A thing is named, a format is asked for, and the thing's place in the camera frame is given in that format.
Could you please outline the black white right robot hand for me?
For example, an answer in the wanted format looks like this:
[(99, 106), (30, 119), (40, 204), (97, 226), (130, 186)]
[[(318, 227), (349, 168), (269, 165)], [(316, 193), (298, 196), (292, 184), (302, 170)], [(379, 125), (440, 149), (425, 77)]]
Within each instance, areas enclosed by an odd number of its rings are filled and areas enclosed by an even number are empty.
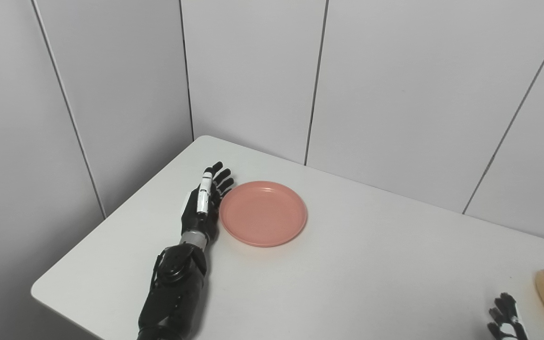
[(488, 310), (492, 322), (486, 326), (495, 340), (528, 340), (529, 336), (519, 315), (516, 300), (503, 292)]

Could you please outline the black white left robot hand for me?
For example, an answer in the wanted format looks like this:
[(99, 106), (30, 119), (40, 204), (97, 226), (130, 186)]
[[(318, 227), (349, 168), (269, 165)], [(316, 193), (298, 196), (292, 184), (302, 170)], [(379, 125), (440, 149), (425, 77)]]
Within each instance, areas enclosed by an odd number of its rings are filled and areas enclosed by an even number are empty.
[(200, 185), (198, 185), (197, 188), (190, 192), (186, 206), (184, 207), (183, 215), (181, 216), (181, 233), (197, 231), (206, 237), (207, 243), (211, 243), (217, 239), (219, 234), (218, 219), (221, 202), (229, 191), (232, 190), (235, 179), (231, 177), (231, 170), (225, 168), (221, 161), (206, 168), (204, 174), (207, 173), (211, 174), (207, 212), (201, 213), (198, 211), (200, 190)]

